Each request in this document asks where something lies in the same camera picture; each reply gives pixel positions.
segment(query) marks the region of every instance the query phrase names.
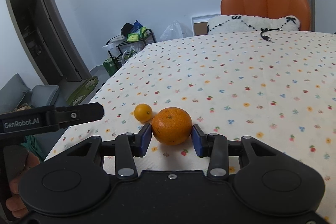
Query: brown cardboard panel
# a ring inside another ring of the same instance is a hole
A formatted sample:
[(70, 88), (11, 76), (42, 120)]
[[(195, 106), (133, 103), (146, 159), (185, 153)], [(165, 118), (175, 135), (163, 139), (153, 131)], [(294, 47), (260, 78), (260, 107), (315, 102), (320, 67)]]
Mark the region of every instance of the brown cardboard panel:
[(195, 35), (198, 36), (207, 34), (207, 26), (208, 22), (194, 23)]

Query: white fluffy pillow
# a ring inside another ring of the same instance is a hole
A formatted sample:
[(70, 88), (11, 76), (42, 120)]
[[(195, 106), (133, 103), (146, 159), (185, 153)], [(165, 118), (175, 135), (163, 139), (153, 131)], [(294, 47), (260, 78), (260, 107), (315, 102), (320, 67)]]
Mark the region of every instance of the white fluffy pillow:
[(295, 16), (269, 19), (267, 17), (242, 15), (215, 16), (208, 21), (208, 34), (263, 31), (266, 28), (298, 31), (300, 29), (300, 21)]

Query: citrus fruit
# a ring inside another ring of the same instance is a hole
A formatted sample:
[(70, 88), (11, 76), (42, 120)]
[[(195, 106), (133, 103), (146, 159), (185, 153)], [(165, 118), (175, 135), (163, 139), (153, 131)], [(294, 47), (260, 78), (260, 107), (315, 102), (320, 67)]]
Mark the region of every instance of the citrus fruit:
[(178, 107), (168, 107), (152, 120), (152, 132), (160, 143), (177, 145), (189, 138), (192, 130), (191, 117)]
[(139, 104), (134, 109), (134, 117), (139, 122), (147, 122), (153, 117), (153, 111), (149, 105)]

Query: black robotic gripper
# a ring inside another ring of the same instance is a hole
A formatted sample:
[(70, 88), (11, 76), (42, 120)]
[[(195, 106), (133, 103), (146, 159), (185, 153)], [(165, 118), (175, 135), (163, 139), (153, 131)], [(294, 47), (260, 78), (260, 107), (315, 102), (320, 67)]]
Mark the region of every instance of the black robotic gripper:
[[(19, 193), (30, 213), (21, 224), (91, 223), (326, 223), (315, 213), (324, 195), (314, 169), (252, 138), (228, 141), (204, 134), (192, 141), (203, 171), (142, 171), (133, 157), (146, 154), (151, 125), (115, 141), (93, 136), (29, 170)], [(115, 156), (115, 175), (102, 168)], [(241, 170), (229, 175), (228, 157)]]

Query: black cable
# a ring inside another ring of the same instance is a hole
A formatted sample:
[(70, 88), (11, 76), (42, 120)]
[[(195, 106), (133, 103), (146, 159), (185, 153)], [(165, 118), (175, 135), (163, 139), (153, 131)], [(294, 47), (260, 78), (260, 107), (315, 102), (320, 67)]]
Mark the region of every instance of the black cable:
[(280, 30), (280, 29), (265, 29), (260, 33), (261, 38), (266, 40), (266, 41), (271, 41), (272, 39), (269, 36), (263, 35), (265, 32), (269, 32), (269, 31), (282, 31), (282, 30)]

